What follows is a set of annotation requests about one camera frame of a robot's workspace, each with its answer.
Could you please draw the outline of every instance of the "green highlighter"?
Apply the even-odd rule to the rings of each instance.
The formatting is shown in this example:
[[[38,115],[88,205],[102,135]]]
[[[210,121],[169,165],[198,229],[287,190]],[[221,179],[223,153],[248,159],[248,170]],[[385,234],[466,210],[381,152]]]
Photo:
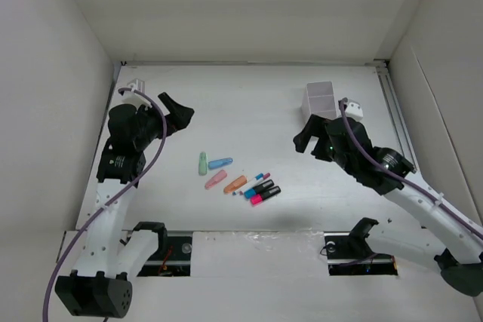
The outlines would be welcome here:
[[[204,176],[208,173],[208,162],[206,161],[206,152],[202,152],[201,154],[199,154],[198,173],[201,176]]]

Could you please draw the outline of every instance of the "blue highlighter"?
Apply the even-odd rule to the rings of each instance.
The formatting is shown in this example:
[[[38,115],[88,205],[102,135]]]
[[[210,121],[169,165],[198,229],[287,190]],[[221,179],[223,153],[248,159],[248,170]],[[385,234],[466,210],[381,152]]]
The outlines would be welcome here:
[[[220,167],[230,165],[233,162],[232,158],[221,158],[220,160],[208,162],[208,169],[219,169]]]

